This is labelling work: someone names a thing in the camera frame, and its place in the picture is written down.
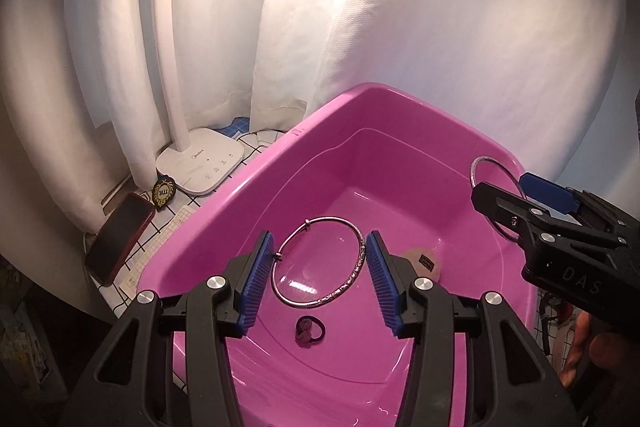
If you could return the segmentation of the person's right hand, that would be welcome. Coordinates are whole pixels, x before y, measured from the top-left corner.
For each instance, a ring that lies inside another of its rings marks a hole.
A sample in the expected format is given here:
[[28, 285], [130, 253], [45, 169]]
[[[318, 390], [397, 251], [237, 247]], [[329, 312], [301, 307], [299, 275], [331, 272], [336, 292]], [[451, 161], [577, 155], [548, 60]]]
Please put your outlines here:
[[574, 384], [578, 365], [584, 358], [590, 358], [595, 366], [614, 375], [623, 385], [639, 386], [639, 346], [615, 333], [596, 333], [596, 322], [589, 313], [582, 311], [577, 317], [574, 339], [560, 372], [560, 381], [565, 388]]

